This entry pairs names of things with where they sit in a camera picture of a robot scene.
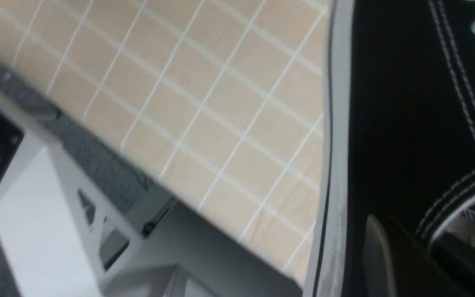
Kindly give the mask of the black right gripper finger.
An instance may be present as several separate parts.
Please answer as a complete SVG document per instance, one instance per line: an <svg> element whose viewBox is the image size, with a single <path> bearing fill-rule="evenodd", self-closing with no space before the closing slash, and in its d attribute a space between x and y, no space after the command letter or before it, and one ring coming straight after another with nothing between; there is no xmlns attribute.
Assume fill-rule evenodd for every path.
<svg viewBox="0 0 475 297"><path fill-rule="evenodd" d="M396 220L369 215L362 255L370 297L467 297Z"/></svg>

